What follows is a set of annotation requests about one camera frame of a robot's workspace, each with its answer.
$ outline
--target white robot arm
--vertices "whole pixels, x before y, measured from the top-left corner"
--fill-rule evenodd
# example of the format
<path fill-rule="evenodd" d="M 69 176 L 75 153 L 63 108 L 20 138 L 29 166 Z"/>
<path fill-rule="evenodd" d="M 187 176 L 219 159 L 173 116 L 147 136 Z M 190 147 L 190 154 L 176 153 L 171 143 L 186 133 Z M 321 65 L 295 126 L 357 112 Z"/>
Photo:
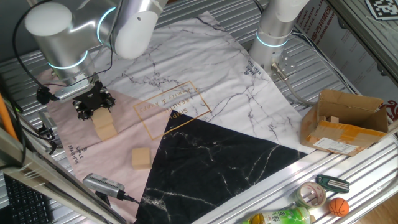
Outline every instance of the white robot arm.
<path fill-rule="evenodd" d="M 114 99 L 95 75 L 89 49 L 104 44 L 123 58 L 139 57 L 149 45 L 166 3 L 87 0 L 75 12 L 53 2 L 34 7 L 26 16 L 25 26 L 55 74 L 68 85 L 55 97 L 60 102 L 74 99 L 78 117 L 83 120 L 99 107 L 112 107 Z"/>
<path fill-rule="evenodd" d="M 250 56 L 265 71 L 281 59 L 284 45 L 293 29 L 295 18 L 309 0 L 270 0 L 262 13 Z"/>

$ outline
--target open cardboard box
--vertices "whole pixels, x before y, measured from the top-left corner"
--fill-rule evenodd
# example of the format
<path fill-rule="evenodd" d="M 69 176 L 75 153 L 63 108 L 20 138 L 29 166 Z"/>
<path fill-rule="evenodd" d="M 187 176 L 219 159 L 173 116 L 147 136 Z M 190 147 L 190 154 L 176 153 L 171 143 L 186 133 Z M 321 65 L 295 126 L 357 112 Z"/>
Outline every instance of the open cardboard box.
<path fill-rule="evenodd" d="M 388 133 L 382 99 L 323 90 L 319 101 L 304 116 L 300 143 L 315 149 L 354 156 Z M 324 117 L 338 118 L 338 123 Z"/>

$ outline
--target packing tape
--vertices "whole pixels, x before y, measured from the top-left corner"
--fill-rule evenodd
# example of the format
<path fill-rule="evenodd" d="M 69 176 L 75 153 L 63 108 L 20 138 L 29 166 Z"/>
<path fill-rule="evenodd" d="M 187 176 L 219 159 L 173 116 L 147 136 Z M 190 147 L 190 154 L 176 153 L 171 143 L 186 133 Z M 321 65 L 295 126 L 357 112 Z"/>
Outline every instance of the packing tape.
<path fill-rule="evenodd" d="M 323 187 L 314 182 L 306 182 L 294 192 L 295 202 L 305 208 L 319 208 L 326 202 Z"/>

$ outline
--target plastic bottle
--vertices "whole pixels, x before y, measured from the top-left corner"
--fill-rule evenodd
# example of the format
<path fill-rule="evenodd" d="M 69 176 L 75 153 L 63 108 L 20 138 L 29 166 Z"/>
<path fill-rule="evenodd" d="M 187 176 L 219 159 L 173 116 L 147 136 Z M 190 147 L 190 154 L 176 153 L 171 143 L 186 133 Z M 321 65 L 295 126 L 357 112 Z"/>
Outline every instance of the plastic bottle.
<path fill-rule="evenodd" d="M 255 214 L 243 224 L 311 224 L 311 214 L 304 207 Z"/>

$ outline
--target orange basketball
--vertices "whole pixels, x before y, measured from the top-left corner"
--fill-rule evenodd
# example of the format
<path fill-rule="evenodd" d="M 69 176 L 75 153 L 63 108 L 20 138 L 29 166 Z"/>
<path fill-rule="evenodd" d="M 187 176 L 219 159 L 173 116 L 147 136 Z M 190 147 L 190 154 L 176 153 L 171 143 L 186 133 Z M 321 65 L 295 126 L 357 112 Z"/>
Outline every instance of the orange basketball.
<path fill-rule="evenodd" d="M 343 217 L 348 214 L 348 202 L 342 198 L 335 198 L 329 203 L 329 210 L 332 214 Z"/>

